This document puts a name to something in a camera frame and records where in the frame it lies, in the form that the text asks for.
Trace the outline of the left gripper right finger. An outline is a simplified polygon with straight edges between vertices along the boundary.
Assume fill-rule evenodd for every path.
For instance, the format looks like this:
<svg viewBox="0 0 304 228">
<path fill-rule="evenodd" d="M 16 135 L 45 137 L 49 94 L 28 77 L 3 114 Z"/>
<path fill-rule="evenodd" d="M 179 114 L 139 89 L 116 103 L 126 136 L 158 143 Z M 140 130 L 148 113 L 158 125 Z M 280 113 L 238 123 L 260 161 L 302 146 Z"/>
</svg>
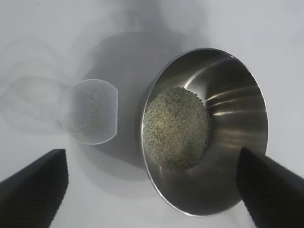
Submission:
<svg viewBox="0 0 304 228">
<path fill-rule="evenodd" d="M 242 148 L 236 184 L 258 228 L 304 226 L 304 180 L 269 157 Z"/>
</svg>

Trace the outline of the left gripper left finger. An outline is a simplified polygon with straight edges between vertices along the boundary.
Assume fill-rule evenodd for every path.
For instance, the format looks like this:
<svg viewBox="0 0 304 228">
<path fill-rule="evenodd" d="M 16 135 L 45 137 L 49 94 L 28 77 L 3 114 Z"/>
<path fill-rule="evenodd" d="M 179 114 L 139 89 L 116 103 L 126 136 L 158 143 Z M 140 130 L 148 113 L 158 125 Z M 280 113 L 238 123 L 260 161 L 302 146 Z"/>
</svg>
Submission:
<svg viewBox="0 0 304 228">
<path fill-rule="evenodd" d="M 66 151 L 54 149 L 0 183 L 2 228 L 50 227 L 69 184 Z"/>
</svg>

